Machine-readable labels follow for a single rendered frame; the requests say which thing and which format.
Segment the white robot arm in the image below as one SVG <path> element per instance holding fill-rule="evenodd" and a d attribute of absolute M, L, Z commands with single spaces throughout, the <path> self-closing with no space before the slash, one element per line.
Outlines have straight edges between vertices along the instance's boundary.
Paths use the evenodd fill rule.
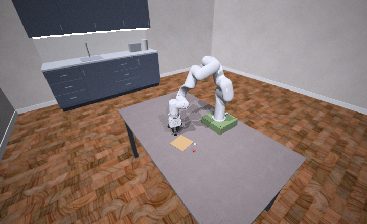
<path fill-rule="evenodd" d="M 169 114 L 168 116 L 176 118 L 179 116 L 179 109 L 186 109 L 189 107 L 189 102 L 185 98 L 186 93 L 190 89 L 194 89 L 197 81 L 206 79 L 213 75 L 215 89 L 215 108 L 212 119 L 217 122 L 223 122 L 226 117 L 225 106 L 226 102 L 233 99 L 233 85 L 232 82 L 224 76 L 223 68 L 220 62 L 212 57 L 205 56 L 202 59 L 203 67 L 193 65 L 190 68 L 188 76 L 184 85 L 179 89 L 176 99 L 169 100 Z"/>

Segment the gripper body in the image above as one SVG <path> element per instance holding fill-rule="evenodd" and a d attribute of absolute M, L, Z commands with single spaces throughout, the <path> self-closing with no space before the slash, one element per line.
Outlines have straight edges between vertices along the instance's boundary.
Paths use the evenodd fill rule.
<path fill-rule="evenodd" d="M 180 118 L 180 114 L 179 114 L 179 116 L 178 116 L 178 117 L 176 117 L 176 118 L 173 118 L 173 117 L 170 117 L 170 116 L 169 116 L 169 119 L 170 119 L 170 120 L 168 120 L 168 122 L 170 122 L 170 123 L 169 123 L 170 128 L 177 127 L 177 126 L 181 126 L 181 118 Z"/>

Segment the tan flat mat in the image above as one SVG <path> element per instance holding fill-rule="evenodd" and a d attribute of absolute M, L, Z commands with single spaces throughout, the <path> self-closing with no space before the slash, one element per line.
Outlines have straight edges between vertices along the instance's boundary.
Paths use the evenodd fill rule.
<path fill-rule="evenodd" d="M 177 149 L 181 150 L 181 151 L 185 151 L 192 143 L 193 143 L 193 141 L 191 141 L 190 139 L 180 135 L 178 138 L 176 138 L 170 144 L 172 146 L 176 147 Z"/>

